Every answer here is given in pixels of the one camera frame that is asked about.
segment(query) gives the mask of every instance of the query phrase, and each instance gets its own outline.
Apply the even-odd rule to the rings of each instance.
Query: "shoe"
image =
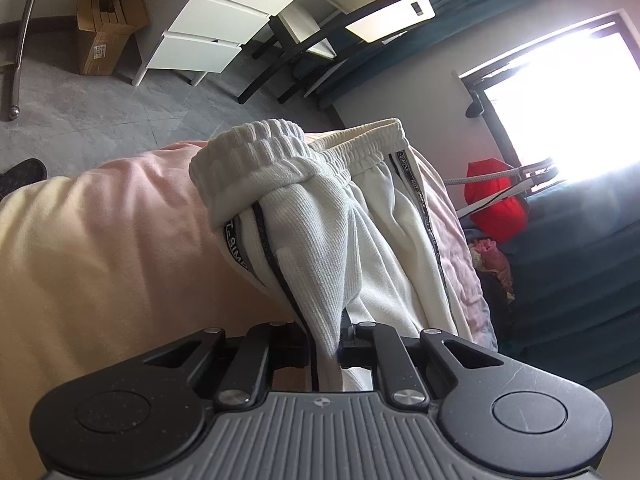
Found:
[[[45,180],[47,168],[37,158],[28,158],[0,174],[0,200],[19,187]]]

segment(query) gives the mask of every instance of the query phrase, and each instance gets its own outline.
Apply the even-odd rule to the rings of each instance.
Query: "red cloth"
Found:
[[[510,169],[511,166],[503,161],[488,158],[470,162],[466,176],[485,175]],[[472,204],[512,185],[508,176],[465,184],[466,203]],[[527,227],[527,209],[520,199],[510,196],[482,211],[473,213],[471,219],[496,242],[503,244]]]

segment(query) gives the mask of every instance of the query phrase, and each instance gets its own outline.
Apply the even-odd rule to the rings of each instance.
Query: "chair backrest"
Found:
[[[429,0],[398,0],[350,23],[346,28],[367,43],[373,43],[434,16]]]

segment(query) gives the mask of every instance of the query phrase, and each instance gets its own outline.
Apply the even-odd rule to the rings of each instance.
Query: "white pants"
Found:
[[[269,120],[219,135],[191,162],[221,246],[307,332],[312,386],[370,387],[335,357],[345,309],[353,322],[389,324],[402,336],[431,327],[471,339],[408,147],[398,120],[311,144],[296,124]]]

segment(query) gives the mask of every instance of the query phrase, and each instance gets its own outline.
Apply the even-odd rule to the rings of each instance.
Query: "white dresser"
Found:
[[[145,0],[151,25],[136,33],[142,65],[149,68],[221,72],[269,20],[293,0]],[[373,0],[329,0],[354,10]]]

